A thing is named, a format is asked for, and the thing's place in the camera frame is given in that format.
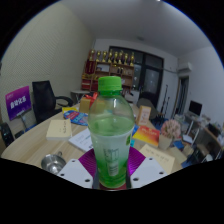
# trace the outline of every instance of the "trophy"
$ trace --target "trophy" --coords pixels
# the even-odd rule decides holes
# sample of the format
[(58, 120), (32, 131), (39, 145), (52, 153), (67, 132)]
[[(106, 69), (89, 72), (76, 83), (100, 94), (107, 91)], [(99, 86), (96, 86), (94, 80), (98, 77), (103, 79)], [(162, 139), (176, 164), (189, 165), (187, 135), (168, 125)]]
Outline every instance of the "trophy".
[(109, 62), (109, 63), (112, 62), (112, 61), (111, 61), (111, 57), (112, 57), (112, 55), (113, 55), (113, 52), (112, 52), (112, 49), (111, 49), (110, 52), (109, 52), (109, 54), (108, 54), (108, 60), (107, 60), (107, 62)]
[(114, 63), (117, 63), (117, 56), (118, 56), (118, 53), (117, 51), (114, 53)]
[(96, 61), (100, 61), (99, 57), (100, 57), (101, 51), (97, 51), (97, 58)]
[(123, 55), (123, 52), (121, 51), (121, 52), (119, 53), (119, 61), (118, 61), (118, 64), (122, 64), (122, 63), (121, 63), (122, 55)]
[(102, 62), (106, 62), (106, 56), (107, 56), (107, 51), (104, 51)]
[(134, 57), (134, 52), (132, 52), (130, 66), (134, 66), (134, 64), (133, 64), (134, 59), (135, 59), (135, 57)]
[(128, 63), (127, 63), (127, 59), (128, 59), (128, 54), (126, 53), (125, 55), (124, 55), (124, 65), (127, 65)]
[(95, 54), (95, 50), (92, 49), (92, 50), (90, 51), (90, 57), (89, 57), (89, 60), (90, 60), (90, 61), (94, 61), (94, 54)]

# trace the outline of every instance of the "air conditioner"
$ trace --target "air conditioner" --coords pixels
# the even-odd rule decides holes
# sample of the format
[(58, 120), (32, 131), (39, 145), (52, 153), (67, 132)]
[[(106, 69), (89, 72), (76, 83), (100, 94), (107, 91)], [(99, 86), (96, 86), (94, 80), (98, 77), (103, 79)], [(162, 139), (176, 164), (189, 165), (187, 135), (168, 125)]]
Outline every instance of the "air conditioner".
[(192, 65), (189, 62), (179, 64), (177, 67), (177, 72), (191, 71), (191, 70), (192, 70)]

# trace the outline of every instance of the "white ceiling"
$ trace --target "white ceiling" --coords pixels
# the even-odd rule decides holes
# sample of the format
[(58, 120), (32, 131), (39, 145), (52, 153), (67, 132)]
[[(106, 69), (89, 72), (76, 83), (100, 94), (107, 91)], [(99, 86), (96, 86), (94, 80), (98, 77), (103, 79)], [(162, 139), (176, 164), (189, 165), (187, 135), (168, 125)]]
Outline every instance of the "white ceiling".
[(211, 46), (182, 12), (156, 0), (61, 0), (96, 39), (140, 42), (176, 57)]

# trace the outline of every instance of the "chair backrest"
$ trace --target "chair backrest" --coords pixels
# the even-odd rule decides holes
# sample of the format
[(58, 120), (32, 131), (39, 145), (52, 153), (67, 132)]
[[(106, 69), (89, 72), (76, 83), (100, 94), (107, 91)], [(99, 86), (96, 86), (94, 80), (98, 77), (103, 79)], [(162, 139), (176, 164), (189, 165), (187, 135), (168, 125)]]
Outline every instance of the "chair backrest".
[(36, 109), (46, 112), (55, 109), (56, 99), (50, 81), (32, 82)]
[(154, 105), (152, 104), (150, 100), (145, 98), (140, 98), (137, 102), (137, 107), (140, 108), (140, 106), (151, 107), (151, 113), (149, 117), (150, 120), (154, 119), (157, 116), (158, 111), (156, 110), (156, 108), (154, 107)]

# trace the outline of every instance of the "cabinet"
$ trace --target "cabinet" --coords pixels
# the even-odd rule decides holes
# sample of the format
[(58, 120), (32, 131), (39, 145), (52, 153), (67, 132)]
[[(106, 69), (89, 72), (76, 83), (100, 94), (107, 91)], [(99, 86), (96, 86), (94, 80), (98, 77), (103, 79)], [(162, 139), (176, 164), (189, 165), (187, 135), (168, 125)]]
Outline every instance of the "cabinet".
[(85, 63), (82, 74), (81, 89), (97, 91), (98, 79), (104, 76), (121, 77), (123, 94), (131, 92), (134, 76), (133, 66), (98, 61), (87, 61)]

